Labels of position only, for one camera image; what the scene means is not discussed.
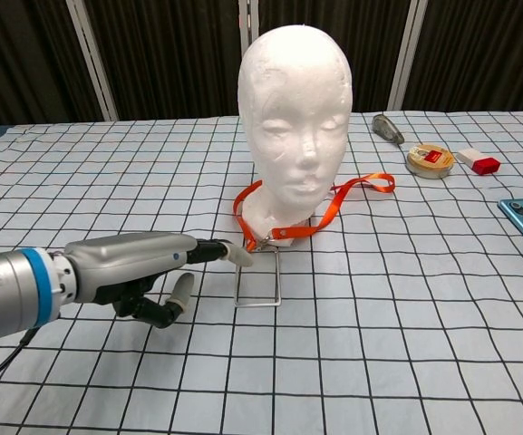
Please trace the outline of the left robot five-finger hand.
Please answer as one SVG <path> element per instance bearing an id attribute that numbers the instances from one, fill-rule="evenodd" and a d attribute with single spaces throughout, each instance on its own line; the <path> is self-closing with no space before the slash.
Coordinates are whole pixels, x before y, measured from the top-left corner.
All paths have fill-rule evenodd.
<path id="1" fill-rule="evenodd" d="M 67 302 L 111 305 L 119 317 L 131 316 L 155 328 L 174 324 L 187 310 L 195 277 L 182 274 L 164 304 L 146 294 L 157 279 L 185 265 L 226 260 L 253 265 L 253 257 L 225 239 L 202 239 L 169 232 L 138 232 L 87 239 L 66 245 L 60 288 Z"/>

